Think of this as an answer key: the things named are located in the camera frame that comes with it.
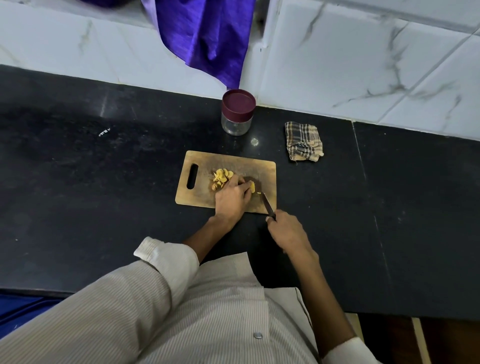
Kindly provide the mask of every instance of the rolled-up sleeve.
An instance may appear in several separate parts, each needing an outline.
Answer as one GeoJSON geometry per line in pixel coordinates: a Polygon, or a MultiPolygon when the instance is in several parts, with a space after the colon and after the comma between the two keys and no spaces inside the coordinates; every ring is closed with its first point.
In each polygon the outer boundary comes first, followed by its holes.
{"type": "Polygon", "coordinates": [[[198,270],[183,244],[145,238],[134,262],[101,277],[0,340],[0,363],[131,363],[198,270]]]}
{"type": "Polygon", "coordinates": [[[338,345],[328,352],[323,358],[322,364],[379,364],[359,338],[353,338],[338,345]]]}

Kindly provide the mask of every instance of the clear jar with maroon lid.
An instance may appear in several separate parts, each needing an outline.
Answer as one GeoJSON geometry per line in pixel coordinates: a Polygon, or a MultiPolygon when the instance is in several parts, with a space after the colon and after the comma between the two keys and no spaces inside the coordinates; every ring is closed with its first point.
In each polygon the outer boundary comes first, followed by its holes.
{"type": "Polygon", "coordinates": [[[230,135],[244,135],[252,124],[256,101],[245,90],[228,90],[222,97],[222,128],[230,135]]]}

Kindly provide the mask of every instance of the tiled wall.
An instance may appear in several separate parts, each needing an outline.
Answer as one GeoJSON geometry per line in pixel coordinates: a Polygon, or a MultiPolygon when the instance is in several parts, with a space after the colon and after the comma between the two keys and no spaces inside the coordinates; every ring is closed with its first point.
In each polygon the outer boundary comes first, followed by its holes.
{"type": "MultiPolygon", "coordinates": [[[[263,105],[480,139],[480,1],[340,2],[276,1],[241,87],[263,105]]],[[[168,51],[139,10],[0,0],[0,63],[220,98],[225,86],[168,51]]]]}

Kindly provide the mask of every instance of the shirt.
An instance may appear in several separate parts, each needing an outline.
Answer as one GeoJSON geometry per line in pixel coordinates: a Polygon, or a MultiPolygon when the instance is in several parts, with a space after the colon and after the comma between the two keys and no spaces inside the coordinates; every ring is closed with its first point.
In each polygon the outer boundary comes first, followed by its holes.
{"type": "MultiPolygon", "coordinates": [[[[0,363],[317,363],[297,288],[263,288],[247,253],[199,266],[145,238],[121,267],[0,340],[0,363]]],[[[326,364],[373,364],[359,338],[326,364]]]]}

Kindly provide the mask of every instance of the cutting board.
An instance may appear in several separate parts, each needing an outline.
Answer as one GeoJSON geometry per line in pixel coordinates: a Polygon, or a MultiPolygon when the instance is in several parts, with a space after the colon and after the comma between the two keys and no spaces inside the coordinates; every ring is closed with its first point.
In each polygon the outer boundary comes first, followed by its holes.
{"type": "Polygon", "coordinates": [[[217,191],[212,191],[213,172],[219,168],[226,168],[243,176],[246,181],[255,182],[255,193],[247,206],[247,212],[268,214],[260,195],[257,193],[260,191],[265,193],[273,210],[276,209],[275,162],[192,150],[187,152],[183,161],[175,202],[179,205],[215,208],[215,193],[217,191]],[[193,167],[194,165],[198,166],[195,179],[193,179],[196,169],[196,167],[193,167]]]}

